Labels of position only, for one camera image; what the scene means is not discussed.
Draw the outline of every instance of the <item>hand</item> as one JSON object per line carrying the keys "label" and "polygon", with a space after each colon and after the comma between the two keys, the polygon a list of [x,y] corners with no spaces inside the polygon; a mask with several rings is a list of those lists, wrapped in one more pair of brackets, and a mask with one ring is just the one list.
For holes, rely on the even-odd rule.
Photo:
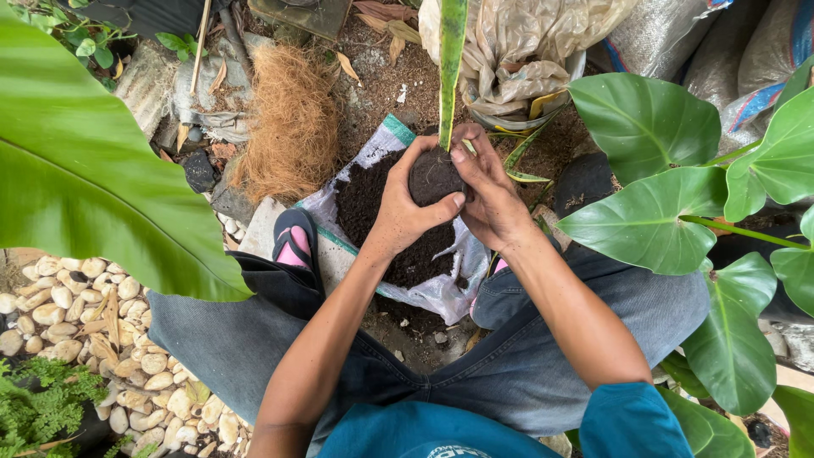
{"label": "hand", "polygon": [[[463,139],[470,140],[477,157],[461,144]],[[470,201],[461,218],[472,234],[498,253],[536,243],[542,231],[514,190],[484,128],[462,124],[453,130],[452,141],[453,163],[470,187]]]}
{"label": "hand", "polygon": [[362,249],[394,257],[427,230],[447,222],[461,210],[463,192],[453,192],[433,205],[419,208],[409,194],[409,171],[416,159],[438,144],[438,137],[416,137],[401,159],[387,173],[382,206]]}

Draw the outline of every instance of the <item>black rock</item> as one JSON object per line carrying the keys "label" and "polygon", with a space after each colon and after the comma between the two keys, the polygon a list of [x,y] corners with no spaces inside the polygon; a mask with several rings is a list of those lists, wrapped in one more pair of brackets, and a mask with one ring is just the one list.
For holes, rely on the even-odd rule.
{"label": "black rock", "polygon": [[184,172],[186,182],[190,184],[193,191],[199,194],[215,187],[215,170],[212,168],[212,164],[209,164],[209,159],[203,149],[197,149],[184,162]]}
{"label": "black rock", "polygon": [[195,126],[195,127],[190,128],[190,132],[186,135],[186,137],[189,140],[197,143],[197,142],[201,141],[201,139],[204,137],[204,133],[201,132],[200,127]]}
{"label": "black rock", "polygon": [[71,271],[68,275],[70,275],[71,280],[77,283],[88,283],[88,276],[80,271]]}
{"label": "black rock", "polygon": [[760,448],[772,446],[772,430],[765,423],[753,421],[746,427],[746,430],[749,431],[749,438],[756,446]]}

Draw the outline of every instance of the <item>blue t-shirt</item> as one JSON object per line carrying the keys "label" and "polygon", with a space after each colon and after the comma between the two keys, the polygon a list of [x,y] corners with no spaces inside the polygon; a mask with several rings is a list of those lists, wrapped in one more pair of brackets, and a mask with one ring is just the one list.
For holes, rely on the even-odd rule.
{"label": "blue t-shirt", "polygon": [[[692,458],[676,416],[647,383],[602,385],[580,427],[586,458]],[[431,403],[357,404],[320,458],[560,458],[535,439],[472,412]]]}

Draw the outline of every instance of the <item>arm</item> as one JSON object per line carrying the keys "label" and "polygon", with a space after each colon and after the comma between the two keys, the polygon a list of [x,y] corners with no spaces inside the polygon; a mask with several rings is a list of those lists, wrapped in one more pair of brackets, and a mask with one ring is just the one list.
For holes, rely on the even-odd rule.
{"label": "arm", "polygon": [[452,154],[475,198],[461,216],[473,234],[501,254],[532,298],[562,352],[591,390],[599,385],[647,381],[650,367],[622,320],[574,275],[532,221],[483,128],[456,128],[453,141],[469,139]]}
{"label": "arm", "polygon": [[454,218],[463,205],[461,192],[424,208],[410,199],[410,167],[437,143],[435,137],[417,137],[390,170],[376,223],[356,260],[269,380],[249,458],[305,456],[362,316],[390,261],[426,230]]}

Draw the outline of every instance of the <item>compost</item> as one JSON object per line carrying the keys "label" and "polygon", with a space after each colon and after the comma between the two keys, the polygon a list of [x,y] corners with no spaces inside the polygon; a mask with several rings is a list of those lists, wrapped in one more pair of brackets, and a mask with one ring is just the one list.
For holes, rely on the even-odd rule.
{"label": "compost", "polygon": [[[336,183],[337,222],[345,235],[361,247],[376,222],[387,172],[398,162],[404,150],[391,152],[369,169],[351,165],[349,182]],[[433,227],[416,242],[399,253],[384,273],[383,280],[402,288],[412,288],[453,269],[453,253],[433,260],[433,256],[455,243],[455,230],[451,222]]]}
{"label": "compost", "polygon": [[442,147],[423,153],[409,172],[409,194],[419,207],[432,205],[448,194],[466,190],[449,153]]}

